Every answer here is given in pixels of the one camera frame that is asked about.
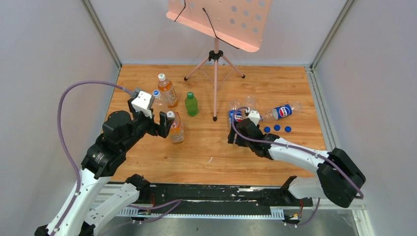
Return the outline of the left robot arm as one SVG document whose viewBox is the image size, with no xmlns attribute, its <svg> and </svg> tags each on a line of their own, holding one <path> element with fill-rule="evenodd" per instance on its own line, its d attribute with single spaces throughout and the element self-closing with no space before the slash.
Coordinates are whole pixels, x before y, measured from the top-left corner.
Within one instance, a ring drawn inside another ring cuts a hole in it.
<svg viewBox="0 0 417 236">
<path fill-rule="evenodd" d="M 111 113 L 103 123 L 103 132 L 88 149 L 76 182 L 74 194 L 68 197 L 60 212 L 48 225 L 36 229 L 36 236 L 97 236 L 122 209 L 137 201 L 150 199 L 150 182 L 143 176 L 129 177 L 113 196 L 90 209 L 102 188 L 126 160 L 127 152 L 146 134 L 166 138 L 175 119 L 172 111 L 160 112 L 160 123 L 154 122 L 153 99 L 144 105 L 142 97 L 128 100 L 130 111 Z"/>
</svg>

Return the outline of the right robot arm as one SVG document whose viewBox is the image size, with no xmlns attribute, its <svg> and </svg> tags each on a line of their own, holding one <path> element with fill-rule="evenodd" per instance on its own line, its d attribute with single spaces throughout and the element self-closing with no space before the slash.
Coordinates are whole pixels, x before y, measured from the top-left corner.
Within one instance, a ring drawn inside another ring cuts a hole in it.
<svg viewBox="0 0 417 236">
<path fill-rule="evenodd" d="M 231 125 L 240 147 L 248 147 L 258 157 L 283 161 L 314 173 L 323 195 L 339 207 L 347 208 L 354 199 L 363 199 L 366 177 L 346 151 L 316 150 L 291 143 L 278 135 L 264 134 L 246 118 Z"/>
</svg>

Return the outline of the white bottle cap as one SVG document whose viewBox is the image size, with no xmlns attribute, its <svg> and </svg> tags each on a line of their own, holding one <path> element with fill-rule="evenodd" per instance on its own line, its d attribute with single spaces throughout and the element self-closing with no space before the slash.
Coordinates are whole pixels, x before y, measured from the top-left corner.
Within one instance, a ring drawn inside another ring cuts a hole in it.
<svg viewBox="0 0 417 236">
<path fill-rule="evenodd" d="M 173 111 L 168 111 L 168 112 L 166 113 L 166 116 L 167 116 L 167 118 L 172 118 L 172 119 L 174 119 L 174 118 L 175 118 L 175 113 L 174 113 Z"/>
</svg>

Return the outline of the orange tea bottle crushed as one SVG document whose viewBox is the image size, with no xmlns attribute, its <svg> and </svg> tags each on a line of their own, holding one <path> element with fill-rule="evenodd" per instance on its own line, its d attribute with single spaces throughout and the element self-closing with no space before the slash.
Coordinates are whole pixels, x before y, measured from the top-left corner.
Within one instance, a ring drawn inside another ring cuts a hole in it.
<svg viewBox="0 0 417 236">
<path fill-rule="evenodd" d="M 171 137 L 173 144 L 180 144 L 185 139 L 185 133 L 184 133 L 184 128 L 181 123 L 179 113 L 177 112 L 174 112 L 174 113 L 175 113 L 175 121 L 171 126 L 169 136 Z"/>
</svg>

